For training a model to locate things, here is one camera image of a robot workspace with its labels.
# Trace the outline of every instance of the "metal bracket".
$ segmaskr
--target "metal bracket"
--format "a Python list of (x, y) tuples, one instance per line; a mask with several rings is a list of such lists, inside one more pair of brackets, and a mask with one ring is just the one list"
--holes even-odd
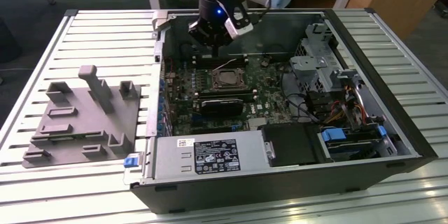
[(152, 27), (155, 31), (161, 31), (169, 27), (169, 18), (167, 10), (157, 10), (152, 15)]

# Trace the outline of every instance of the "red wire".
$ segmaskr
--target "red wire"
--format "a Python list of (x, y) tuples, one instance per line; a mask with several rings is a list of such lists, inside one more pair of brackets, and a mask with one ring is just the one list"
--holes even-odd
[(335, 101), (333, 105), (331, 106), (331, 114), (329, 115), (333, 115), (333, 109), (335, 109), (335, 105), (340, 103), (340, 101)]

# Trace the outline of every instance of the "black floor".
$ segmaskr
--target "black floor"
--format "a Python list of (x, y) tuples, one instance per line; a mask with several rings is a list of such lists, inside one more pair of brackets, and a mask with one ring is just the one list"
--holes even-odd
[[(185, 1), (177, 1), (180, 8)], [(167, 3), (176, 8), (172, 0)], [(0, 85), (0, 126), (67, 9), (149, 9), (149, 4), (148, 0), (57, 0), (56, 5), (51, 6), (47, 0), (0, 0), (0, 18), (23, 48), (20, 58), (0, 64), (0, 77), (4, 80)], [(448, 87), (448, 19), (440, 18), (431, 10), (405, 43)]]

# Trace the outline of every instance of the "aluminum slotted table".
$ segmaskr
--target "aluminum slotted table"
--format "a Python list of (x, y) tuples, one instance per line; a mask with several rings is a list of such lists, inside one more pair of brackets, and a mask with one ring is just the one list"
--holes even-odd
[[(145, 145), (147, 108), (157, 91), (152, 10), (67, 12), (0, 131), (0, 223), (404, 223), (448, 217), (448, 95), (384, 25), (361, 9), (336, 13), (437, 152), (439, 159), (365, 191), (155, 215), (123, 183), (123, 160), (25, 169), (52, 81), (85, 87), (80, 65), (96, 65), (109, 86), (143, 86), (136, 151)], [(340, 49), (348, 66), (349, 59)]]

